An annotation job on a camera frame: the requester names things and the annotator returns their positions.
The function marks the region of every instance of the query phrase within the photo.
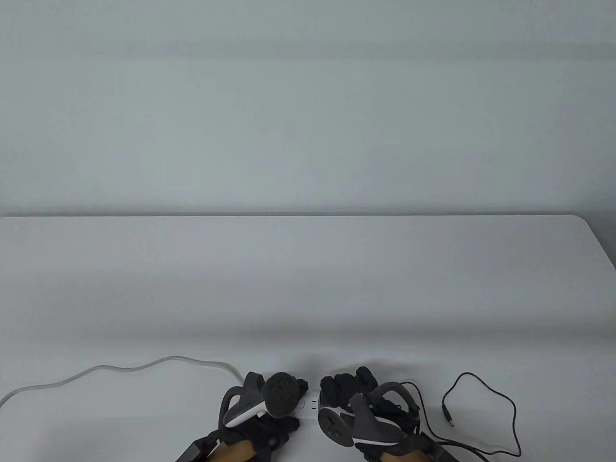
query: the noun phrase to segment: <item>finger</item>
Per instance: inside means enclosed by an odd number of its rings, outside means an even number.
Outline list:
[[[299,396],[302,397],[308,391],[308,382],[304,379],[297,379],[299,385]]]
[[[365,390],[372,391],[379,386],[379,382],[377,382],[375,376],[366,366],[359,367],[356,371],[356,374],[360,383],[363,385],[362,388],[364,388]]]
[[[295,417],[283,417],[282,419],[276,419],[276,425],[286,432],[295,432],[298,430],[300,422]]]
[[[325,402],[334,407],[340,406],[340,385],[336,383],[332,376],[321,379],[321,391],[325,397]]]

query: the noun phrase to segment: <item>hand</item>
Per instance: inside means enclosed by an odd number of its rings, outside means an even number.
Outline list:
[[[308,391],[308,382],[298,379],[300,396]],[[233,446],[241,441],[250,441],[254,454],[260,462],[269,462],[272,452],[289,441],[289,435],[299,428],[299,420],[295,417],[275,419],[269,414],[252,417],[233,428],[222,425],[218,431],[221,442]]]
[[[332,407],[340,407],[349,412],[352,408],[349,399],[356,393],[369,394],[378,386],[378,382],[367,367],[357,369],[356,375],[338,374],[335,377],[324,377],[321,380],[321,392],[327,404]],[[364,458],[369,462],[385,461],[391,462],[392,456],[403,456],[406,460],[407,455],[422,450],[427,443],[415,432],[419,426],[419,413],[413,409],[405,411],[385,398],[380,398],[372,412],[377,417],[383,417],[397,424],[406,433],[406,438],[394,446],[377,446],[363,443],[356,443]]]

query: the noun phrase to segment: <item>skin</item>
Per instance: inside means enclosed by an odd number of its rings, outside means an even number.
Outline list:
[[[208,458],[208,462],[246,462],[256,455],[250,441],[240,441],[233,446],[221,443]],[[404,456],[392,456],[384,453],[381,462],[430,462],[421,451],[414,451]]]

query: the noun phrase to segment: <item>white table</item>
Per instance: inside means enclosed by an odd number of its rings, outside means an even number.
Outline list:
[[[573,216],[0,219],[0,394],[168,354],[414,378],[436,430],[523,460],[612,460],[616,272]],[[181,363],[97,372],[0,411],[3,460],[174,461],[231,376]],[[285,461],[359,461],[304,426]],[[473,460],[460,454],[461,460]],[[505,460],[507,457],[494,458]]]

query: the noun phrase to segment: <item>white power strip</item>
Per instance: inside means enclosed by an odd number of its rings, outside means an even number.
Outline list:
[[[300,420],[316,420],[318,416],[318,391],[308,390],[299,400],[293,415]]]

